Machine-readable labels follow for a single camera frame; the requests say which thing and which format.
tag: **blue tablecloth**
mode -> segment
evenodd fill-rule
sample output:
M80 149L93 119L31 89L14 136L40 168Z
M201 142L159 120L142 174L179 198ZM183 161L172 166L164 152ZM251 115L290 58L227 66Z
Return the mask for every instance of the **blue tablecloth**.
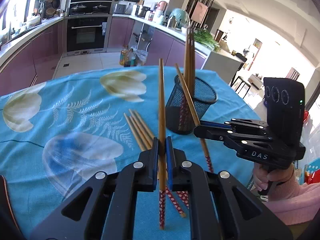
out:
M166 100L175 75L175 68L164 69ZM196 76L219 96L202 120L258 119L215 72L201 70ZM140 149L123 113L136 109L157 135L157 102L157 67L78 73L0 98L0 174L7 179L14 214L27 238L95 172L114 173L137 160ZM198 138L169 130L167 136L207 170ZM215 172L227 170L248 183L253 163L237 158L222 142L207 144ZM158 219L158 192L138 193L134 239L189 239L189 219L181 218L168 199L164 231Z

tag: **ceiling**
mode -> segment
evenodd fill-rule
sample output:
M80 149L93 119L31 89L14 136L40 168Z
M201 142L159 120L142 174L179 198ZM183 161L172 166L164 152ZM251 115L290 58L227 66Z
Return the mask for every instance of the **ceiling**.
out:
M320 13L311 0L215 0L274 30L320 66Z

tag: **stool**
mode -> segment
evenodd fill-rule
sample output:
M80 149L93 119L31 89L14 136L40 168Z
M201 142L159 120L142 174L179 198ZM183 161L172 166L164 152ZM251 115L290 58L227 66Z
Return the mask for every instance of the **stool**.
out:
M235 84L235 83L237 82L238 78L241 80L241 83L238 85L238 87L236 88L235 92L237 92L237 90L239 89L239 87L240 87L240 86L242 85L242 83L243 83L242 88L239 90L239 92L238 92L237 94L239 94L240 91L244 88L244 86L247 85L247 86L248 86L248 89L247 89L247 92L246 92L245 95L244 95L244 97L245 97L245 96L247 95L247 93L249 92L250 88L251 88L251 84L250 84L248 81L244 80L243 77L240 77L240 76L237 77L236 81L235 81L233 84Z

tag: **kitchen cabinet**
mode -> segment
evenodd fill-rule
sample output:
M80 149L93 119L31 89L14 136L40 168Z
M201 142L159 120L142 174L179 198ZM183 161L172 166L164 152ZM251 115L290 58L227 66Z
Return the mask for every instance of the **kitchen cabinet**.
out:
M174 40L168 55L168 59L165 62L166 66L174 66L177 63L179 66L184 66L184 54L185 54L185 43L180 40ZM205 57L195 52L195 67L201 69Z
M170 53L174 38L162 31L155 30L148 48L146 66L159 65L159 59L163 58L164 64Z
M0 74L0 96L27 88L36 76L32 46L27 45Z
M37 74L35 84L51 80L62 55L62 21L44 30L31 45Z
M129 39L128 37L128 25L130 22L131 31L133 28L133 23L129 21L131 19L129 18L121 18L121 17L113 17L110 27L110 34L109 34L109 40L108 40L108 48L113 49L122 49L125 45L128 45Z

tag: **black mesh cup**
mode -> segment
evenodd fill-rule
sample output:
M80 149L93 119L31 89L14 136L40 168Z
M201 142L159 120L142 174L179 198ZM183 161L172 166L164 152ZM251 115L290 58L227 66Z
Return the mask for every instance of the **black mesh cup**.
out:
M193 131L193 122L189 106L184 96L179 76L174 78L174 88L165 106L166 127L178 134L189 134ZM208 110L209 106L218 99L217 93L206 82L195 78L195 92L192 98L199 120Z

